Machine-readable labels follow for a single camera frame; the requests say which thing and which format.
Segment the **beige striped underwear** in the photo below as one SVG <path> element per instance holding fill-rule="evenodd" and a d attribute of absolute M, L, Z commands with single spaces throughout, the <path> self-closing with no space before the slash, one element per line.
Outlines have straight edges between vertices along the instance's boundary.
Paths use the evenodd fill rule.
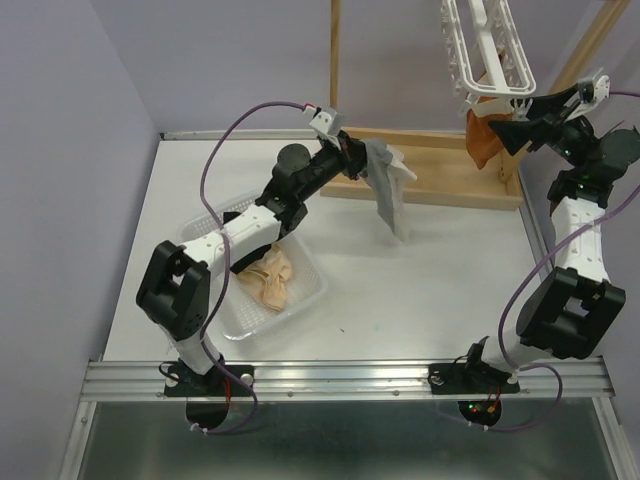
<path fill-rule="evenodd" d="M 236 275 L 237 281 L 255 301 L 276 311 L 285 310 L 288 301 L 287 282 L 293 276 L 286 252 L 273 245 L 264 256 Z"/>

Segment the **grey underwear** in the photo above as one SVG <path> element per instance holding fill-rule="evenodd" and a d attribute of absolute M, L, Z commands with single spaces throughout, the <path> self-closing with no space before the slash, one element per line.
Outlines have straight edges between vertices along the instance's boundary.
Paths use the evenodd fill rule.
<path fill-rule="evenodd" d="M 407 167 L 404 154 L 396 147 L 378 138 L 363 139 L 366 164 L 360 176 L 372 189 L 377 213 L 393 235 L 400 241 L 409 236 L 405 218 L 404 186 L 417 180 Z"/>

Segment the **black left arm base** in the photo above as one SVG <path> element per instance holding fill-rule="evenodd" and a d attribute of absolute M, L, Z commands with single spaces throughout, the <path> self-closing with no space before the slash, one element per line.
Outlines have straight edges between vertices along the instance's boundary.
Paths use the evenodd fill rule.
<path fill-rule="evenodd" d="M 239 385 L 216 367 L 200 375 L 178 360 L 162 362 L 158 371 L 165 379 L 164 395 L 169 398 L 251 396 L 246 383 Z"/>

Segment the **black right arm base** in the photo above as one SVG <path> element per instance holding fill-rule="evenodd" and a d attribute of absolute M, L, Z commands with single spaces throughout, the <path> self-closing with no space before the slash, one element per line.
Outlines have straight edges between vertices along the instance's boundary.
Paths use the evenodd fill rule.
<path fill-rule="evenodd" d="M 510 384 L 510 375 L 484 363 L 467 365 L 460 362 L 431 363 L 427 381 L 434 395 L 515 394 L 518 382 Z"/>

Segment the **black underwear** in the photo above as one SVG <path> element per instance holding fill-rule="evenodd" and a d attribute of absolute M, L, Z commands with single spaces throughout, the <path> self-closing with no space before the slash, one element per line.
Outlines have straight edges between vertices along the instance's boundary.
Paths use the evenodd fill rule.
<path fill-rule="evenodd" d="M 223 224 L 227 225 L 242 215 L 239 211 L 225 211 L 222 215 Z"/>

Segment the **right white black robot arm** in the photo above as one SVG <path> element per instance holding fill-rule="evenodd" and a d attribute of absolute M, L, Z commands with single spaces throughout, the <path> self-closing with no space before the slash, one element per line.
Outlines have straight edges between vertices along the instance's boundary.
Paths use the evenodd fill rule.
<path fill-rule="evenodd" d="M 547 195 L 560 237 L 551 252 L 554 267 L 523 304 L 514 328 L 470 347 L 460 378 L 472 390 L 502 386 L 537 360 L 588 357 L 625 304 L 624 290 L 604 266 L 600 225 L 610 217 L 615 181 L 639 159 L 639 132 L 595 135 L 586 114 L 609 93 L 602 75 L 526 99 L 514 106 L 514 119 L 488 122 L 509 154 L 547 146 L 571 167 L 558 173 Z"/>

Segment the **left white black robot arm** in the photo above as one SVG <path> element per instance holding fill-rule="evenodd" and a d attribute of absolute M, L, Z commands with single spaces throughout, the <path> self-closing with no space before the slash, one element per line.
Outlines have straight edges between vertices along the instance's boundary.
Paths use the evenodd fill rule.
<path fill-rule="evenodd" d="M 195 240 L 163 241 L 151 255 L 136 304 L 169 338 L 199 393 L 222 384 L 220 354 L 206 333 L 219 308 L 210 302 L 212 280 L 228 281 L 234 264 L 297 228 L 308 198 L 339 174 L 357 178 L 367 165 L 364 142 L 346 133 L 320 145 L 316 153 L 301 144 L 283 147 L 263 192 L 243 213 Z"/>

